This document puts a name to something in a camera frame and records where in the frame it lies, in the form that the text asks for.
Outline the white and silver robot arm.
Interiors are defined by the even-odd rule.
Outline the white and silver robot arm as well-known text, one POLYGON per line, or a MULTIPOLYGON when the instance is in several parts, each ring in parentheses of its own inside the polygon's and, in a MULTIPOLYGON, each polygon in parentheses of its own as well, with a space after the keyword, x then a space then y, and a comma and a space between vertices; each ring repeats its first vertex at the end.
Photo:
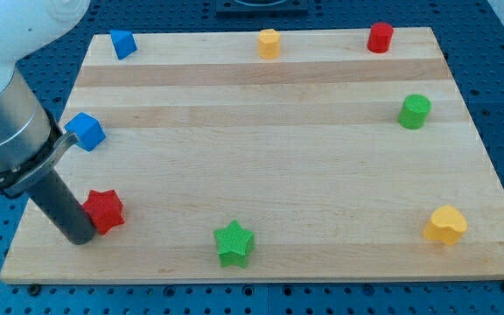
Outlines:
POLYGON ((0 0, 0 190, 45 146, 53 124, 16 64, 72 30, 89 0, 0 0))

